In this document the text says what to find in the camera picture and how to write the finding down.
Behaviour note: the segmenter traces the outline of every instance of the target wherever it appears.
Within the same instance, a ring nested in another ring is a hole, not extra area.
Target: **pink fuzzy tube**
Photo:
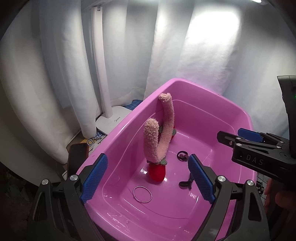
[[[158,141],[159,125],[155,119],[149,118],[144,125],[144,155],[150,162],[160,162],[168,151],[174,128],[174,108],[170,93],[160,94],[159,100],[163,105],[163,131]]]

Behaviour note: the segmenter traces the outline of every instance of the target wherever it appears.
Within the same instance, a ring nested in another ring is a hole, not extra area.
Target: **blue gripper pad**
[[[240,128],[237,131],[237,135],[239,137],[243,137],[246,140],[249,141],[254,141],[254,142],[263,142],[263,138],[261,137],[261,135],[258,132],[254,132],[254,131],[250,131],[244,128]]]
[[[108,158],[103,154],[83,183],[82,194],[80,196],[83,203],[92,199],[107,167]]]
[[[193,155],[190,155],[188,158],[188,169],[191,172],[203,199],[209,201],[210,204],[213,204],[216,200],[214,196],[214,186]]]

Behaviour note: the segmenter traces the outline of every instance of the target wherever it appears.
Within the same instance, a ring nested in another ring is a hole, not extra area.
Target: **metal ring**
[[[137,189],[137,188],[144,188],[144,189],[146,189],[146,190],[149,192],[150,196],[151,196],[150,200],[149,200],[149,201],[146,201],[146,202],[143,202],[143,201],[137,199],[136,196],[135,196],[135,189]],[[149,191],[149,189],[146,188],[146,187],[143,187],[143,186],[137,186],[137,187],[135,187],[135,188],[133,189],[133,197],[135,198],[135,200],[137,200],[137,201],[140,202],[140,203],[148,203],[148,202],[150,202],[150,201],[152,200],[152,193],[151,193],[151,192]]]

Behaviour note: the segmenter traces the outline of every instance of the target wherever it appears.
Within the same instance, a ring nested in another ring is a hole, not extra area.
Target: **smartphone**
[[[70,146],[68,157],[67,178],[76,174],[78,169],[89,157],[89,146],[86,143],[77,143]]]

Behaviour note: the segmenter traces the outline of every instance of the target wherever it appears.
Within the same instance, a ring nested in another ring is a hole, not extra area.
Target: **red strawberry plush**
[[[165,178],[165,165],[150,162],[148,173],[154,181],[162,182]]]

